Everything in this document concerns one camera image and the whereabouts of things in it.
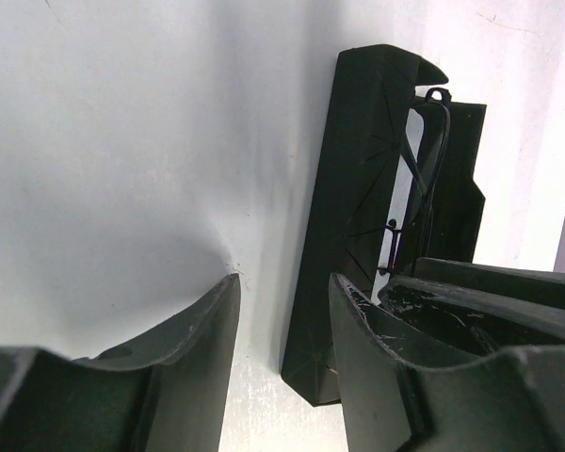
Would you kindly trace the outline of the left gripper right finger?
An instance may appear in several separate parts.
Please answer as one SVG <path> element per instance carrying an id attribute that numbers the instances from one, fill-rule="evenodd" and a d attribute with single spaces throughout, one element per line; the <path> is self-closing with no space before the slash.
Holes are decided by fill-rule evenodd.
<path id="1" fill-rule="evenodd" d="M 352 451 L 565 451 L 565 345 L 477 356 L 422 333 L 343 275 L 329 283 Z"/>

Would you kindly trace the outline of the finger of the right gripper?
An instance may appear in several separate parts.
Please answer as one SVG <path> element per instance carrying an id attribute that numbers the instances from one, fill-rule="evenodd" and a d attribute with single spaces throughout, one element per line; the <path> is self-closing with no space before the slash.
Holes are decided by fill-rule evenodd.
<path id="1" fill-rule="evenodd" d="M 414 277 L 506 297 L 565 297 L 565 273 L 419 258 Z"/>
<path id="2" fill-rule="evenodd" d="M 565 310 L 559 308 L 410 277 L 390 280 L 378 297 L 393 317 L 473 355 L 565 345 Z"/>

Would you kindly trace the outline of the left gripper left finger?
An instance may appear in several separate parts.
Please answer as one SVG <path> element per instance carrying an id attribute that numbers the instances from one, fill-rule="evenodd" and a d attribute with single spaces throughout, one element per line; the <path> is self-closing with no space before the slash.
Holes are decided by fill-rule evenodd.
<path id="1" fill-rule="evenodd" d="M 240 311 L 230 274 L 99 356 L 0 347 L 0 451 L 215 451 Z"/>

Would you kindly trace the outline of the black glasses case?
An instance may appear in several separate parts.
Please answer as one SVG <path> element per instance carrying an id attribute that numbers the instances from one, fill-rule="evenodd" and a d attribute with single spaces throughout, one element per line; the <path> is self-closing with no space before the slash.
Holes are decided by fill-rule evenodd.
<path id="1" fill-rule="evenodd" d="M 330 275 L 345 275 L 369 299 L 385 284 L 377 268 L 409 109 L 416 97 L 446 83 L 433 63 L 393 45 L 338 56 L 281 370 L 283 381 L 315 407 L 340 400 Z M 474 172 L 486 108 L 451 98 L 449 111 L 432 229 L 420 257 L 468 263 L 485 203 Z M 410 271 L 415 242 L 415 233 L 400 239 L 395 273 Z"/>

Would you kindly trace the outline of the thin wire-frame glasses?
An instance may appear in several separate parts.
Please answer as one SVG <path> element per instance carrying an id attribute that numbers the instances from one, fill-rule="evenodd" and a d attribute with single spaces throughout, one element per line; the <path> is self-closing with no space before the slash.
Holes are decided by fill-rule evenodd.
<path id="1" fill-rule="evenodd" d="M 396 273 L 396 257 L 403 235 L 416 234 L 410 269 L 415 269 L 417 258 L 428 249 L 433 194 L 451 126 L 450 104 L 450 92 L 434 87 L 423 98 L 416 97 L 409 109 L 399 144 L 398 164 L 377 268 L 377 275 L 386 282 Z"/>

